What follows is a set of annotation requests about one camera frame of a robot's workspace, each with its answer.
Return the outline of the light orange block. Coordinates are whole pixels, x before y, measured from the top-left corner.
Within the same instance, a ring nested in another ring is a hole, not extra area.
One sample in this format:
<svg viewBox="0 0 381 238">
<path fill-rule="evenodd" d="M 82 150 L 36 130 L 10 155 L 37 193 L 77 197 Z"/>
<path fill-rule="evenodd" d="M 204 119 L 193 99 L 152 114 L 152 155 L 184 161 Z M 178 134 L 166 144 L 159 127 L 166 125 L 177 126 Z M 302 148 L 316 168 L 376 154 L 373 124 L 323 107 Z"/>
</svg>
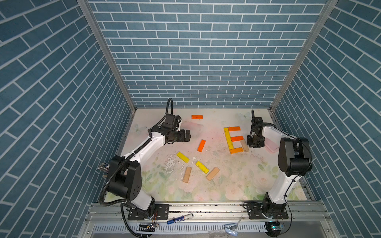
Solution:
<svg viewBox="0 0 381 238">
<path fill-rule="evenodd" d="M 240 153 L 240 152 L 243 152 L 243 148 L 240 147 L 240 148 L 233 148 L 233 149 L 230 149 L 230 154 L 235 154 L 235 153 Z"/>
</svg>

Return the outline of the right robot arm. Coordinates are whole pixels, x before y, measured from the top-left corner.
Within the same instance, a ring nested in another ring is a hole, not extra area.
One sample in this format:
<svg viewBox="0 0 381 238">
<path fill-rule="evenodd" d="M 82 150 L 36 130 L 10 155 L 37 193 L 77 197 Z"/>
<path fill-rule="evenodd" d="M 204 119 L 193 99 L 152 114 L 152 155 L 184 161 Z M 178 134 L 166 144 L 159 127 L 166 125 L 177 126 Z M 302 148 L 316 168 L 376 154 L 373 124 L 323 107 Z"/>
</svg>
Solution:
<svg viewBox="0 0 381 238">
<path fill-rule="evenodd" d="M 285 212 L 287 198 L 295 183 L 313 167 L 309 141 L 292 136 L 271 123 L 253 124 L 247 139 L 251 148 L 265 147 L 267 142 L 273 142 L 278 148 L 279 173 L 261 205 L 263 216 L 273 219 Z"/>
</svg>

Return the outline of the yellow block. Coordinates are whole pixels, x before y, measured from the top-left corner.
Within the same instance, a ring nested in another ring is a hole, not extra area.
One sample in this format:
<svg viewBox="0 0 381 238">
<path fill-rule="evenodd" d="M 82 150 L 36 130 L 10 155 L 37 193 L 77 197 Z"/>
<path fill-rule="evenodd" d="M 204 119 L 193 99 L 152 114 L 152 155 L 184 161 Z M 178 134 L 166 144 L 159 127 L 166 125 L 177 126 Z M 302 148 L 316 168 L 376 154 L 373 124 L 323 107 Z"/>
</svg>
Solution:
<svg viewBox="0 0 381 238">
<path fill-rule="evenodd" d="M 203 173 L 208 174 L 209 169 L 200 161 L 197 161 L 195 164 Z"/>
<path fill-rule="evenodd" d="M 224 128 L 224 133 L 225 133 L 225 137 L 226 139 L 230 139 L 230 133 L 229 133 L 229 129 L 228 128 Z"/>
<path fill-rule="evenodd" d="M 181 152 L 178 152 L 177 153 L 177 156 L 182 160 L 182 161 L 184 161 L 185 163 L 188 163 L 190 160 L 189 160 L 189 158 L 187 157 L 187 156 L 185 156 L 183 153 L 181 153 Z"/>
<path fill-rule="evenodd" d="M 228 137 L 228 138 L 226 138 L 226 140 L 227 140 L 227 144 L 228 144 L 229 150 L 234 149 L 234 145 L 233 145 L 233 142 L 232 142 L 231 138 Z"/>
</svg>

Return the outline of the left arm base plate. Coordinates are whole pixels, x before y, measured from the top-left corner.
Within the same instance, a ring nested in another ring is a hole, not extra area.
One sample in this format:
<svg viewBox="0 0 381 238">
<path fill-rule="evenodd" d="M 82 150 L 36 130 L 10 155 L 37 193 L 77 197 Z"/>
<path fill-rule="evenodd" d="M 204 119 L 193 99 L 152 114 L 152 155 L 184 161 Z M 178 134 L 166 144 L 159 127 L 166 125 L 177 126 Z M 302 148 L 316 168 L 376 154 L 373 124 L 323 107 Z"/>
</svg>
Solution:
<svg viewBox="0 0 381 238">
<path fill-rule="evenodd" d="M 129 221 L 142 221 L 142 220 L 168 220 L 169 204 L 155 204 L 150 205 L 147 210 L 140 208 L 128 208 L 128 220 Z"/>
</svg>

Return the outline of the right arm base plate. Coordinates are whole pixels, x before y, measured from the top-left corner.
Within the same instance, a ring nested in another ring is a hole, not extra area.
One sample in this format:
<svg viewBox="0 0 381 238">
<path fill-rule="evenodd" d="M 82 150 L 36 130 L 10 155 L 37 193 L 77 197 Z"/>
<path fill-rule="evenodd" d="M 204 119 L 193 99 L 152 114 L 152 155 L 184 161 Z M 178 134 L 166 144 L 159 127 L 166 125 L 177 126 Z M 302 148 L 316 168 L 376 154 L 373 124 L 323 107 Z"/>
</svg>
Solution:
<svg viewBox="0 0 381 238">
<path fill-rule="evenodd" d="M 243 204 L 243 207 L 247 210 L 250 220 L 276 220 L 289 218 L 286 209 L 286 203 L 276 204 L 276 203 L 254 203 L 248 202 Z"/>
</svg>

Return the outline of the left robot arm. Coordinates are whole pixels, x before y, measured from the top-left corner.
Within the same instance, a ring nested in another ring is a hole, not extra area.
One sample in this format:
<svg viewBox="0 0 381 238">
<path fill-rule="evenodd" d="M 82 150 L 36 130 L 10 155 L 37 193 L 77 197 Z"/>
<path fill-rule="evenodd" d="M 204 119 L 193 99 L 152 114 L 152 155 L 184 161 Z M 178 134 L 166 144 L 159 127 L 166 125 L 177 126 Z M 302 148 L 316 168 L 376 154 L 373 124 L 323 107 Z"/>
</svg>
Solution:
<svg viewBox="0 0 381 238">
<path fill-rule="evenodd" d="M 111 206 L 122 203 L 144 212 L 152 212 L 154 198 L 143 191 L 142 165 L 167 143 L 189 142 L 189 130 L 169 130 L 164 133 L 148 130 L 148 138 L 127 155 L 115 156 L 109 164 L 106 182 L 101 190 L 99 203 Z"/>
</svg>

